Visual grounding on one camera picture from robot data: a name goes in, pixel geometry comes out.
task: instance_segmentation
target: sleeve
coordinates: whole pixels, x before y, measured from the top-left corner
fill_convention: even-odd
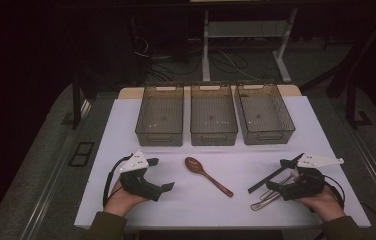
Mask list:
[[[325,222],[322,228],[328,240],[370,240],[350,216]]]
[[[80,240],[119,240],[126,225],[126,219],[105,212],[97,212],[91,228]]]

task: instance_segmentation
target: dark background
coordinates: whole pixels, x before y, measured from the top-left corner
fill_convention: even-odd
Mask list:
[[[293,39],[328,35],[354,39],[370,15],[369,9],[358,8],[354,14],[349,9],[301,8],[292,31]],[[284,11],[272,13],[278,15]],[[120,58],[127,54],[125,49],[131,49],[119,35],[124,31],[134,32],[133,26],[126,24],[131,14],[69,15],[56,11],[53,2],[46,0],[0,0],[0,202],[52,104],[72,82],[75,72],[82,73],[83,91],[90,98],[95,98],[100,85],[118,89],[125,84],[136,85],[142,79],[142,71],[127,72]],[[227,19],[231,15],[237,13],[221,12],[214,16]],[[202,14],[198,11],[168,15],[145,12],[142,19],[145,24],[135,26],[137,34],[149,37],[157,47],[169,46],[169,51],[181,49],[187,37],[202,38],[202,31],[198,31],[202,29]],[[329,30],[322,31],[322,26]],[[157,31],[166,34],[154,34]],[[174,54],[186,57],[184,52]],[[369,76],[364,88],[376,102],[374,56],[376,47],[360,66],[363,71],[359,77]]]

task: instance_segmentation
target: floor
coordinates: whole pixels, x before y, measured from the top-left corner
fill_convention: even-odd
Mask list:
[[[321,39],[307,42],[300,39],[288,43],[284,61],[292,84],[302,86],[336,66],[350,48],[349,45],[330,45],[323,49],[323,45]],[[284,84],[271,54],[277,47],[276,39],[212,42],[212,81],[254,77]],[[186,61],[174,61],[165,52],[155,53],[146,81],[201,80],[198,40],[191,40],[189,49],[190,57]],[[369,160],[376,162],[376,108],[367,95],[359,91],[357,110],[365,112],[372,125],[352,130],[344,117],[345,94],[340,98],[328,98],[325,94],[330,80],[303,92],[303,95],[309,98],[335,154],[345,160],[342,168],[356,195],[371,207],[364,207],[372,224],[365,231],[376,239],[376,215],[373,212],[376,212],[376,178],[370,174],[375,171],[376,165],[367,163]],[[108,112],[117,94],[117,91],[107,88],[100,91],[96,100],[89,101],[86,106],[80,126],[72,130],[71,125],[66,123],[72,111],[71,87],[63,89],[1,203],[0,239],[75,239],[85,232],[74,227],[73,221]],[[80,142],[94,143],[88,163],[85,167],[68,166]],[[314,239],[319,232],[319,229],[282,231],[286,240]]]

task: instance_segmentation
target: wrist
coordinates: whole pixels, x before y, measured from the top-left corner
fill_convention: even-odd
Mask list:
[[[132,206],[124,204],[122,202],[109,201],[107,202],[103,211],[120,217],[125,217],[131,209]]]
[[[343,209],[338,204],[334,206],[319,207],[314,209],[314,211],[324,222],[329,222],[337,218],[346,216]]]

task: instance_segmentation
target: desk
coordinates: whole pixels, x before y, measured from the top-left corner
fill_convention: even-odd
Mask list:
[[[302,152],[335,157],[308,99],[299,96],[293,85],[281,88],[285,89],[285,94],[292,93],[285,95],[284,101],[296,126],[288,144],[281,145],[246,146],[240,132],[235,146],[193,147],[189,134],[189,94],[185,94],[183,146],[142,148],[147,158],[160,159],[157,166],[148,169],[145,178],[156,185],[175,182],[175,186],[172,191],[163,193],[158,202],[149,201],[134,208],[127,215],[127,229],[281,229],[320,224],[317,216],[295,201],[278,199],[257,212],[250,209],[266,189],[261,187],[252,194],[248,194],[247,189],[279,168],[280,159],[292,159]],[[120,158],[141,148],[134,132],[141,105],[140,93],[140,88],[123,89],[114,102],[75,220],[76,226],[89,228],[95,213],[102,210],[108,172]],[[206,171],[234,192],[234,196],[228,198],[204,177],[189,172],[184,165],[188,156],[200,160]],[[341,167],[320,170],[343,186],[346,213],[359,226],[370,226]]]

